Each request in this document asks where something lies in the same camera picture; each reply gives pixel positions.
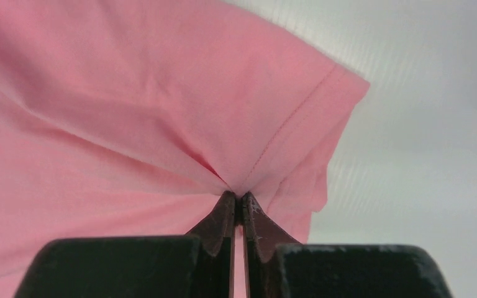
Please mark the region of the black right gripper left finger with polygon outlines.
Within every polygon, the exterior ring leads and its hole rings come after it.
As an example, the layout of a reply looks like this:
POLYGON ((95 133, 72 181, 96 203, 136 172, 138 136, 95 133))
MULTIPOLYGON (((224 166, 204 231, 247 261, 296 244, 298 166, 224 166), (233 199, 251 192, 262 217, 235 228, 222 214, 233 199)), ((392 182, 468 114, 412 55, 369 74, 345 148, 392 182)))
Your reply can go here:
POLYGON ((232 297, 234 193, 184 235, 66 238, 36 255, 16 297, 232 297))

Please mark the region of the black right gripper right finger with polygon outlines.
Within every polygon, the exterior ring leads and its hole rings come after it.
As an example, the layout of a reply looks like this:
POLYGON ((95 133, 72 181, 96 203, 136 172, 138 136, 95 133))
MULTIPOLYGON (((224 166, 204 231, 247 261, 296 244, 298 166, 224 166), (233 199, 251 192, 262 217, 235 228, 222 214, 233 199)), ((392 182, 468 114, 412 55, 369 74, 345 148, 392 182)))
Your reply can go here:
POLYGON ((248 297, 451 297, 434 259, 412 245, 303 244, 242 197, 248 297))

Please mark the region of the pink t-shirt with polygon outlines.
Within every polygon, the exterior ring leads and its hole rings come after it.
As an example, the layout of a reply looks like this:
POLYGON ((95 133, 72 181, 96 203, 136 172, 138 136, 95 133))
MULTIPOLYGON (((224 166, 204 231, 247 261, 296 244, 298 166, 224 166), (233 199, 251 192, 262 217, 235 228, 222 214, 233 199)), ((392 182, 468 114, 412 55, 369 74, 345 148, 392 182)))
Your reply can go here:
POLYGON ((369 86, 222 1, 0 1, 0 297, 50 240, 182 234, 224 191, 305 242, 369 86))

